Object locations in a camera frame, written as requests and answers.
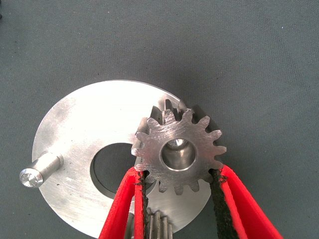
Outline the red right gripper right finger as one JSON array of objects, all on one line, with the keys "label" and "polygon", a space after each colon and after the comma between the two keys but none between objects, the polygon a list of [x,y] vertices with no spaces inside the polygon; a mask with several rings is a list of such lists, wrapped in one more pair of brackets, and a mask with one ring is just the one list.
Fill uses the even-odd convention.
[{"label": "red right gripper right finger", "polygon": [[220,239],[281,239],[235,172],[224,165],[211,169],[211,195]]}]

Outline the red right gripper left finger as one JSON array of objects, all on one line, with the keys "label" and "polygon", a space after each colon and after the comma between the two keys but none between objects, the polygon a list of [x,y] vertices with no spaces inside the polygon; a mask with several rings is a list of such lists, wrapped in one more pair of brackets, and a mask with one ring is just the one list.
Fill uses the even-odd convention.
[{"label": "red right gripper left finger", "polygon": [[100,232],[101,239],[123,239],[131,200],[134,199],[134,238],[146,239],[147,204],[144,173],[130,168],[124,175]]}]

